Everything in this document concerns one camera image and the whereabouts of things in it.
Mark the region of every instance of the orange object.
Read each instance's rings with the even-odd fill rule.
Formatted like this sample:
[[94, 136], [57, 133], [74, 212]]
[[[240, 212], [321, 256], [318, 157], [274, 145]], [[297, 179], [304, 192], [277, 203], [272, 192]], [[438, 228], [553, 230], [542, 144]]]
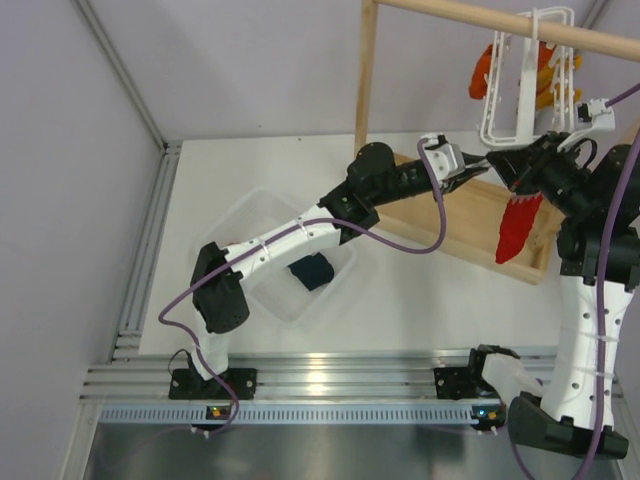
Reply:
[[[538, 47], [538, 72], [542, 72], [549, 68], [549, 61], [553, 56], [555, 47], [547, 48], [545, 42], [540, 42]], [[482, 100], [487, 95], [487, 79], [489, 78], [489, 70], [491, 70], [491, 57], [493, 56], [493, 45], [489, 45], [484, 51], [478, 62], [476, 68], [473, 70], [471, 76], [471, 84], [469, 85], [469, 96], [474, 100]], [[551, 84], [551, 76], [549, 76], [546, 88]]]
[[474, 100], [482, 100], [487, 96], [487, 78], [491, 69], [491, 56], [493, 55], [493, 45], [489, 45], [484, 51], [476, 68], [471, 76], [471, 84], [469, 85], [469, 96]]

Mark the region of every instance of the cable tie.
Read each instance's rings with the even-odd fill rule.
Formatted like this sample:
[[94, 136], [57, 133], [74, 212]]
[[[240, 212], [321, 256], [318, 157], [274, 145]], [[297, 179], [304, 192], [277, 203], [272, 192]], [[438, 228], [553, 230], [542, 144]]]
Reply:
[[305, 237], [309, 238], [309, 231], [307, 230], [307, 227], [304, 225], [304, 220], [302, 219], [302, 217], [296, 218], [295, 222], [298, 224], [298, 226], [300, 227], [300, 230], [302, 230]]

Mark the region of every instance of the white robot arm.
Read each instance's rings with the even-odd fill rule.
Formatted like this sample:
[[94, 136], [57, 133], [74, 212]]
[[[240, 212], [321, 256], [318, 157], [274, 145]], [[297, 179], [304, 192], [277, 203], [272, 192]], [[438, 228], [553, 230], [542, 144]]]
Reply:
[[[598, 125], [613, 128], [612, 111], [598, 109], [600, 104], [603, 101], [592, 101], [582, 110], [583, 120], [593, 126], [591, 131]], [[516, 443], [580, 455], [594, 428], [595, 379], [604, 375], [606, 428], [599, 453], [623, 457], [628, 442], [613, 432], [610, 392], [620, 325], [632, 292], [640, 284], [640, 239], [629, 226], [640, 206], [640, 172], [634, 173], [617, 217], [606, 269], [606, 335], [600, 338], [594, 287], [600, 235], [624, 163], [621, 159], [629, 147], [614, 147], [590, 172], [576, 164], [584, 138], [548, 133], [528, 147], [478, 157], [462, 153], [441, 134], [429, 134], [421, 141], [423, 161], [400, 166], [395, 165], [388, 146], [365, 145], [349, 165], [347, 179], [296, 219], [225, 249], [215, 243], [202, 247], [192, 285], [214, 269], [233, 263], [193, 294], [203, 359], [216, 374], [227, 370], [230, 332], [249, 316], [244, 292], [271, 272], [357, 237], [378, 222], [378, 205], [429, 192], [435, 184], [448, 193], [493, 167], [516, 194], [541, 192], [565, 214], [558, 236], [565, 311], [553, 380], [546, 391], [527, 374], [517, 355], [505, 349], [472, 351], [474, 364], [481, 367], [474, 370], [475, 380], [495, 389], [509, 408], [509, 433]], [[599, 340], [606, 342], [603, 372], [596, 369]], [[193, 353], [195, 374], [213, 382]]]

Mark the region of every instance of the metal frame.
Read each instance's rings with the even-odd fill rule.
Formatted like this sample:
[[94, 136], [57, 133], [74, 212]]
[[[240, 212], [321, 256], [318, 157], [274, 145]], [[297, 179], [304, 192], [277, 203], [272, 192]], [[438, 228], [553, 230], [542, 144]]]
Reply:
[[[171, 196], [181, 142], [167, 144], [120, 60], [89, 0], [71, 0], [105, 58], [138, 111], [150, 135], [162, 149], [136, 257], [126, 287], [109, 361], [89, 369], [79, 410], [59, 479], [82, 478], [99, 422], [202, 422], [209, 402], [173, 402], [169, 388], [168, 356], [139, 356], [142, 319], [162, 229]], [[611, 0], [595, 0], [587, 21], [596, 21]], [[525, 366], [543, 383], [550, 381], [554, 348], [520, 349]], [[243, 402], [240, 423], [474, 423], [469, 409], [495, 405], [496, 400], [441, 401], [435, 395], [433, 368], [466, 364], [466, 350], [420, 354], [232, 356], [231, 366], [258, 369], [256, 398]], [[184, 367], [176, 359], [172, 367]], [[614, 385], [617, 429], [632, 442], [632, 450], [618, 462], [623, 478], [640, 476], [640, 437], [622, 391]]]

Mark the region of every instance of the wooden post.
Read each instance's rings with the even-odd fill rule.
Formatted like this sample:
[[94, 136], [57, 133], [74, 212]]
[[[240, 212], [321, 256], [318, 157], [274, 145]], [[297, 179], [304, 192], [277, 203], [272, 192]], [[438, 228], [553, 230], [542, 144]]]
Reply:
[[360, 82], [358, 84], [358, 104], [356, 106], [354, 157], [367, 142], [367, 131], [369, 129], [371, 78], [373, 76], [373, 57], [376, 49], [376, 30], [378, 29], [378, 4], [375, 0], [362, 0], [362, 19], [360, 22]]
[[[531, 18], [493, 8], [467, 5], [453, 0], [378, 0], [392, 7], [426, 13], [434, 17], [476, 25], [522, 37], [531, 37]], [[565, 45], [611, 57], [640, 62], [640, 40], [572, 27], [555, 22], [541, 21], [538, 38], [544, 42]]]

